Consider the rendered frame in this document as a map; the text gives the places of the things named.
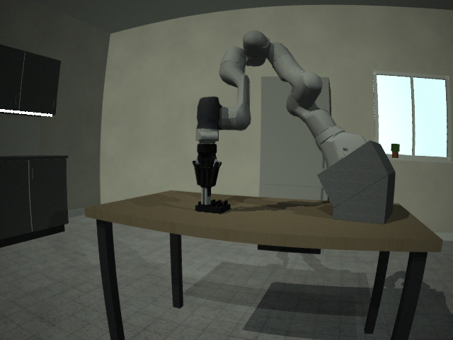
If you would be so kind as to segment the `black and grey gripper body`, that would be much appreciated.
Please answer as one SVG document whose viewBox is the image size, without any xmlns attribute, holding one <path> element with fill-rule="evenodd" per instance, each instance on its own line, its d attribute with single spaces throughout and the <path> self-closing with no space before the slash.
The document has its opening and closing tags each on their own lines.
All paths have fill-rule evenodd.
<svg viewBox="0 0 453 340">
<path fill-rule="evenodd" d="M 206 152 L 206 153 L 198 153 Z M 217 144 L 198 144 L 197 145 L 197 160 L 200 163 L 200 158 L 203 158 L 203 167 L 205 167 L 205 159 L 209 159 L 208 168 L 212 167 L 214 164 L 214 158 L 217 159 Z"/>
</svg>

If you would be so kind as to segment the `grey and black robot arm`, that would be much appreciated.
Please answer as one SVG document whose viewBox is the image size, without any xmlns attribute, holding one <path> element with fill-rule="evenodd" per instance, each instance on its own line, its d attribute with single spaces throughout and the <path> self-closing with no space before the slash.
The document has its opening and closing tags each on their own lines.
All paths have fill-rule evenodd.
<svg viewBox="0 0 453 340">
<path fill-rule="evenodd" d="M 279 78 L 291 84 L 287 111 L 306 123 L 327 168 L 367 142 L 363 136 L 336 126 L 329 112 L 316 106 L 315 99 L 321 93 L 323 85 L 321 78 L 315 73 L 305 72 L 282 43 L 270 42 L 269 38 L 257 30 L 248 31 L 244 35 L 242 48 L 230 47 L 220 64 L 219 75 L 222 81 L 238 86 L 237 104 L 222 107 L 216 96 L 201 98 L 197 106 L 196 141 L 215 143 L 219 141 L 219 129 L 245 130 L 251 124 L 250 81 L 245 74 L 245 67 L 259 67 L 266 58 Z"/>
</svg>

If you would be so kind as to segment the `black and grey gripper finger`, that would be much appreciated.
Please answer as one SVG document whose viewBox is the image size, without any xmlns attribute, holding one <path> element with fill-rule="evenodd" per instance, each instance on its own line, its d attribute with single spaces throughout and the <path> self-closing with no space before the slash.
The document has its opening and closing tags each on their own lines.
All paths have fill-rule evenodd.
<svg viewBox="0 0 453 340">
<path fill-rule="evenodd" d="M 206 178 L 206 170 L 203 167 L 203 158 L 200 158 L 200 163 L 196 159 L 193 161 L 193 165 L 195 167 L 195 175 L 197 184 L 201 186 L 201 204 L 205 204 L 205 178 Z M 201 174 L 201 181 L 200 181 L 200 174 Z"/>
<path fill-rule="evenodd" d="M 211 187 L 216 185 L 219 168 L 222 163 L 214 158 L 214 166 L 208 168 L 209 159 L 205 159 L 205 205 L 211 204 Z"/>
</svg>

